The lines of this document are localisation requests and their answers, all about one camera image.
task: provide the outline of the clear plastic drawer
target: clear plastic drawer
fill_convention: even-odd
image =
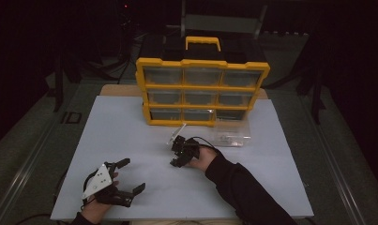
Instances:
[[[222,70],[213,67],[185,68],[185,84],[217,86]]]
[[[262,75],[259,70],[224,70],[223,86],[254,87]]]
[[[216,91],[184,91],[185,104],[188,105],[215,105]]]
[[[152,108],[150,109],[153,120],[180,120],[180,109]]]
[[[219,92],[219,105],[248,106],[252,92]]]
[[[177,89],[147,89],[148,102],[152,104],[180,104],[181,93]]]
[[[210,121],[212,119],[214,110],[195,110],[184,109],[184,120],[189,121]]]
[[[146,83],[181,84],[183,69],[180,67],[144,67]]]

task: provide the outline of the floor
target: floor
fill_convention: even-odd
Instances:
[[[288,75],[306,39],[260,36],[259,43],[271,66],[265,84]],[[136,50],[120,83],[135,83],[133,59],[139,46],[133,48]],[[119,77],[121,71],[110,72]],[[320,111],[321,125],[316,125],[310,116],[310,96],[296,94],[298,82],[266,90],[315,215],[297,223],[378,225],[378,185],[350,129],[326,87],[321,97],[325,105]],[[0,142],[0,224],[18,224],[25,218],[29,220],[24,224],[56,223],[48,215],[93,101],[105,83],[118,82],[105,82],[90,74],[83,75],[80,83],[65,81],[65,101],[58,112],[53,112],[54,98],[44,96]],[[65,112],[80,113],[81,121],[65,123]]]

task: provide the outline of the white paper sheet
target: white paper sheet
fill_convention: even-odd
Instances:
[[[258,99],[249,114],[251,141],[244,147],[220,147],[232,162],[247,167],[294,218],[313,212],[271,100]],[[119,170],[119,189],[146,188],[130,208],[115,206],[105,219],[236,218],[233,207],[199,170],[170,165],[166,145],[176,127],[148,126],[141,97],[97,97],[53,209],[52,219],[75,218],[82,205],[83,181],[104,161],[130,158]],[[180,133],[210,140],[210,127],[187,126]]]

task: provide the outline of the plastic box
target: plastic box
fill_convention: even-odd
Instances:
[[[219,92],[219,105],[249,106],[252,92]]]
[[[151,104],[180,104],[181,90],[178,89],[148,89],[148,102]]]
[[[214,105],[217,91],[184,91],[185,104],[188,105]]]
[[[216,118],[219,120],[243,120],[246,113],[245,110],[216,110]]]
[[[180,120],[180,109],[153,108],[150,109],[153,120]]]
[[[247,144],[250,137],[249,121],[217,119],[213,128],[216,146],[241,147]]]
[[[180,67],[144,67],[147,83],[181,84],[183,69]]]
[[[184,109],[183,119],[190,121],[210,121],[214,110]]]
[[[226,69],[223,76],[223,86],[254,87],[262,71]]]
[[[187,67],[185,68],[185,84],[217,86],[222,70],[216,67]]]

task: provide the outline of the hand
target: hand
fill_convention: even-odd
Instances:
[[[213,161],[213,159],[218,154],[211,148],[201,146],[200,147],[200,158],[199,159],[192,159],[188,165],[190,167],[194,167],[200,169],[201,171],[205,172],[208,169],[209,164]]]
[[[117,175],[118,172],[115,172],[113,177],[115,178]],[[118,181],[114,181],[113,185],[117,186]],[[89,203],[83,207],[81,215],[94,224],[100,223],[103,220],[104,215],[106,215],[107,211],[112,207],[111,204],[99,203],[93,195],[89,197],[88,202]]]

